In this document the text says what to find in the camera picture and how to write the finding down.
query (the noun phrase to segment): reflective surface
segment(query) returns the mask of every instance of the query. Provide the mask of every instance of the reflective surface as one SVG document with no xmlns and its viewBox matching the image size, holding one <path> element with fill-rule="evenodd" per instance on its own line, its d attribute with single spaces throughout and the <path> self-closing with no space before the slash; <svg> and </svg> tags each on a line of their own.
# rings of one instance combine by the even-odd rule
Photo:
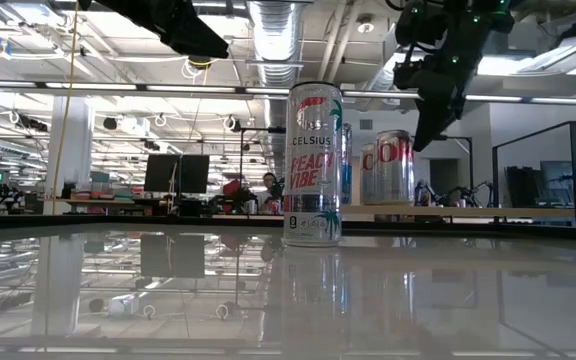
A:
<svg viewBox="0 0 576 360">
<path fill-rule="evenodd" d="M 574 242 L 55 231 L 0 231 L 0 359 L 576 358 Z"/>
</svg>

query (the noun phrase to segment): red stripe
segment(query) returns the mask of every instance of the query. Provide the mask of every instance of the red stripe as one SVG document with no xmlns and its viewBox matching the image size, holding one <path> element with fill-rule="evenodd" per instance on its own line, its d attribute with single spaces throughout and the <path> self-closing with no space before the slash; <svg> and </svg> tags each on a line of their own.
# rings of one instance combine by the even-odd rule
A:
<svg viewBox="0 0 576 360">
<path fill-rule="evenodd" d="M 299 106 L 297 107 L 297 111 L 301 111 L 304 108 L 307 108 L 308 106 L 313 106 L 313 105 L 321 105 L 324 102 L 326 102 L 326 98 L 325 97 L 310 97 L 310 98 L 306 98 L 304 101 L 301 102 L 301 104 L 299 104 Z"/>
</svg>

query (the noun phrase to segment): exposed ductwork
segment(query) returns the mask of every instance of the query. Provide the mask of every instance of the exposed ductwork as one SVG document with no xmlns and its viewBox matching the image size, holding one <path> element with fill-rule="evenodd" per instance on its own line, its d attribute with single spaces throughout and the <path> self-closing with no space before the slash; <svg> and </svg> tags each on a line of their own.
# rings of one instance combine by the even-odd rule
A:
<svg viewBox="0 0 576 360">
<path fill-rule="evenodd" d="M 294 61 L 297 59 L 299 19 L 303 5 L 287 2 L 251 1 L 248 3 L 250 18 L 254 23 L 253 37 L 256 57 L 259 60 Z M 266 87 L 292 87 L 297 80 L 294 66 L 259 66 L 259 79 Z M 286 101 L 265 100 L 267 127 L 286 126 Z M 270 164 L 277 177 L 285 171 L 284 136 L 268 136 Z"/>
</svg>

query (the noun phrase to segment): person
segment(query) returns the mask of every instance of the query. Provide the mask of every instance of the person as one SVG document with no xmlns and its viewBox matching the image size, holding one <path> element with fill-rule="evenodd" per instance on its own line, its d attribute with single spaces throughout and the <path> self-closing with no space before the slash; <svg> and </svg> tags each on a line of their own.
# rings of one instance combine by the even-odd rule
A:
<svg viewBox="0 0 576 360">
<path fill-rule="evenodd" d="M 257 204 L 259 205 L 259 210 L 267 210 L 268 200 L 273 198 L 272 191 L 273 186 L 277 182 L 277 177 L 275 177 L 275 174 L 267 172 L 264 174 L 263 180 L 266 190 L 255 194 L 255 196 L 257 196 Z"/>
</svg>

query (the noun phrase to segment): pillar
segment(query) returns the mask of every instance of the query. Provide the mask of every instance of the pillar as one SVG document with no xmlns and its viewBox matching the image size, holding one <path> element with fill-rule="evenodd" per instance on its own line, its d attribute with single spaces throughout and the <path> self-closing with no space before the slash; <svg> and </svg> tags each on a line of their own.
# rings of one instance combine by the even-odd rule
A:
<svg viewBox="0 0 576 360">
<path fill-rule="evenodd" d="M 32 335 L 69 336 L 77 328 L 83 236 L 50 236 L 40 240 Z"/>
<path fill-rule="evenodd" d="M 46 198 L 52 196 L 52 188 L 57 167 L 57 155 L 64 124 L 66 98 L 55 97 L 50 127 L 50 146 L 48 153 L 48 173 L 46 176 Z M 95 112 L 88 99 L 73 97 L 70 99 L 68 122 L 61 151 L 61 163 L 57 178 L 57 196 L 61 196 L 64 182 L 75 182 L 78 186 L 87 186 L 90 179 L 92 136 L 95 127 Z M 70 206 L 57 203 L 55 214 L 70 211 Z M 44 203 L 44 214 L 52 214 L 52 203 Z"/>
</svg>

